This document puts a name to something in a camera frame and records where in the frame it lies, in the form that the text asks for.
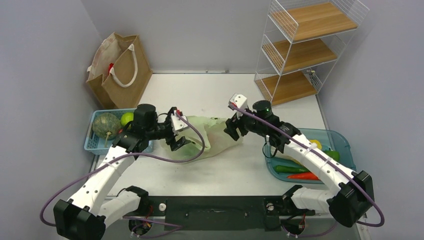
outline tabletop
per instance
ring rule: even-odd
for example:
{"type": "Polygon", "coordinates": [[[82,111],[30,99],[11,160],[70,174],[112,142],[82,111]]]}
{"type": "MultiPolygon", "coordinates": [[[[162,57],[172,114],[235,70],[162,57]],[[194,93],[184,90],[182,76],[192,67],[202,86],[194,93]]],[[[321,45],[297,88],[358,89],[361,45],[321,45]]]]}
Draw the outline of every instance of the tabletop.
{"type": "MultiPolygon", "coordinates": [[[[158,113],[176,106],[187,116],[230,118],[228,101],[243,94],[249,106],[263,100],[254,84],[254,74],[153,74],[140,103],[156,106],[158,113]]],[[[315,96],[272,108],[280,120],[298,128],[325,129],[315,96]]],[[[159,142],[152,154],[166,157],[159,142]]],[[[109,197],[131,185],[150,196],[270,196],[281,195],[294,184],[272,176],[262,154],[264,139],[249,133],[243,143],[210,158],[177,164],[148,157],[133,163],[116,182],[109,197]]],[[[323,184],[304,184],[325,189],[323,184]]]]}

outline blue tray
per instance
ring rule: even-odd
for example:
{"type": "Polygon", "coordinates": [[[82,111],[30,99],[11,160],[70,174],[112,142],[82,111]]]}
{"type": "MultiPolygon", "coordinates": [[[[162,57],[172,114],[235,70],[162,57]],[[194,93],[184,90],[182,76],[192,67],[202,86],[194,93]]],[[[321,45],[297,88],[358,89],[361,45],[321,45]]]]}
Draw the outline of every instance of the blue tray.
{"type": "MultiPolygon", "coordinates": [[[[110,110],[98,110],[93,112],[91,116],[90,126],[88,127],[87,137],[85,138],[84,149],[95,154],[95,155],[106,155],[109,151],[109,148],[112,146],[113,139],[107,141],[105,147],[105,139],[98,137],[93,132],[93,121],[100,114],[110,113],[117,116],[121,119],[122,115],[129,112],[134,112],[135,108],[125,108],[125,109],[110,109],[110,110]]],[[[153,152],[153,142],[148,142],[148,147],[143,151],[143,153],[153,152]]]]}
{"type": "MultiPolygon", "coordinates": [[[[309,139],[309,140],[318,140],[322,145],[322,150],[333,150],[340,153],[340,164],[344,165],[347,168],[350,168],[354,171],[357,170],[357,167],[354,164],[352,158],[351,146],[348,143],[348,140],[340,133],[332,130],[322,130],[322,129],[310,129],[310,128],[299,128],[299,130],[309,139]]],[[[264,147],[264,152],[271,156],[269,146],[264,147]]],[[[294,183],[304,183],[304,184],[323,184],[319,180],[301,180],[301,179],[290,179],[288,176],[293,173],[278,173],[274,170],[274,167],[277,165],[301,168],[302,166],[293,162],[292,160],[282,159],[278,157],[265,157],[266,166],[269,172],[276,178],[286,182],[294,183]]]]}

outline translucent green bag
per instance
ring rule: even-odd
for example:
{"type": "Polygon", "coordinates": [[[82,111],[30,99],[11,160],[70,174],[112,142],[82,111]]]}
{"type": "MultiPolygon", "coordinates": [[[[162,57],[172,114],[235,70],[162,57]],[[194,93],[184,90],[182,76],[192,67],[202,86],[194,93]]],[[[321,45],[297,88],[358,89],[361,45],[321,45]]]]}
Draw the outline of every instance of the translucent green bag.
{"type": "MultiPolygon", "coordinates": [[[[197,160],[215,156],[225,149],[239,145],[243,142],[243,137],[234,141],[228,134],[224,132],[226,128],[227,118],[205,117],[205,116],[188,116],[187,120],[192,124],[202,135],[205,142],[205,149],[202,155],[197,160]]],[[[188,128],[178,134],[178,137],[185,136],[187,140],[193,143],[182,146],[176,151],[171,151],[165,140],[160,141],[160,146],[165,149],[171,159],[181,160],[188,159],[202,149],[202,141],[199,136],[191,128],[188,128]]]]}

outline white bag handle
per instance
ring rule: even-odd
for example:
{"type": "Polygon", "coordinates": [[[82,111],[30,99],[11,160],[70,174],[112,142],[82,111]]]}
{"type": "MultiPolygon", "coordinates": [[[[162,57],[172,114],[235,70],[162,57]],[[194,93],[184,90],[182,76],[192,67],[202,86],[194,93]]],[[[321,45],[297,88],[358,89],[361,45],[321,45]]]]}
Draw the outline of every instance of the white bag handle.
{"type": "Polygon", "coordinates": [[[134,76],[132,76],[131,81],[127,84],[123,84],[118,79],[118,77],[115,75],[114,67],[112,67],[109,71],[109,73],[112,75],[112,78],[115,81],[115,83],[117,83],[119,86],[121,86],[123,88],[127,88],[134,83],[134,81],[136,80],[136,77],[137,77],[137,72],[139,71],[139,67],[137,66],[137,58],[136,58],[136,51],[134,49],[134,44],[129,45],[128,50],[130,50],[132,52],[132,58],[134,59],[134,76]]]}

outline blue basket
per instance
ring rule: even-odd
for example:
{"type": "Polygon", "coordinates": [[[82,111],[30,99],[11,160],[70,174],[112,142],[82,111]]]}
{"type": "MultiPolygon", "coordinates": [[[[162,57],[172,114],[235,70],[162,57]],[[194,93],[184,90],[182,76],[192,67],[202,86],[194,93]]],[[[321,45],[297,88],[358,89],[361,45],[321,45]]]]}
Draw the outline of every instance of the blue basket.
{"type": "MultiPolygon", "coordinates": [[[[318,140],[322,145],[322,150],[333,150],[337,151],[340,154],[340,164],[350,168],[354,171],[357,170],[357,167],[354,164],[352,158],[351,146],[348,143],[348,140],[340,133],[331,130],[322,130],[322,129],[310,129],[310,128],[299,128],[299,130],[309,139],[309,140],[318,140]]],[[[268,156],[271,156],[270,148],[265,146],[265,153],[268,153],[268,156]]],[[[322,181],[318,180],[301,180],[301,179],[291,179],[287,178],[293,173],[279,173],[274,170],[274,167],[277,165],[301,168],[302,166],[295,163],[292,160],[278,158],[278,157],[265,157],[266,167],[269,172],[276,178],[294,183],[304,183],[304,184],[322,184],[322,181]]]]}
{"type": "MultiPolygon", "coordinates": [[[[93,112],[90,120],[90,126],[88,127],[87,137],[85,138],[84,149],[95,154],[95,155],[106,155],[109,151],[109,148],[112,146],[112,140],[107,141],[105,147],[105,139],[98,137],[93,132],[93,121],[100,114],[109,113],[117,116],[121,119],[122,115],[129,112],[134,112],[135,108],[125,108],[125,109],[111,109],[111,110],[98,110],[93,112]]],[[[143,151],[143,153],[153,152],[153,142],[148,142],[148,147],[143,151]]]]}

